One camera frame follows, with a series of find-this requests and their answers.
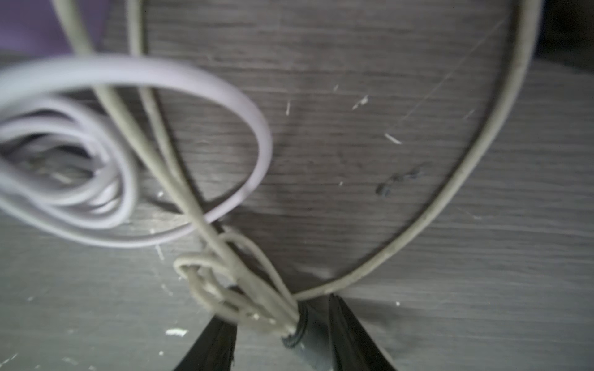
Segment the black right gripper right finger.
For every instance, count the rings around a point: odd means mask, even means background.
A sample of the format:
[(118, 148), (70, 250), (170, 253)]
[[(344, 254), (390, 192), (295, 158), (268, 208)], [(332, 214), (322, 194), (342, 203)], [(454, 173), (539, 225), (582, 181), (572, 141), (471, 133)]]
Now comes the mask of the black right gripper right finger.
[(329, 341), (333, 368), (339, 371), (396, 371), (338, 295), (329, 297)]

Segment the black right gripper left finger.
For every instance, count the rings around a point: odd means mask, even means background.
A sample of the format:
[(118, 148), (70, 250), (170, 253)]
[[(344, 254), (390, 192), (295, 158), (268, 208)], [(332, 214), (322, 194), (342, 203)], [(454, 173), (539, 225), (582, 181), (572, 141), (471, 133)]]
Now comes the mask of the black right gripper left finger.
[(230, 371), (238, 327), (213, 317), (174, 371)]

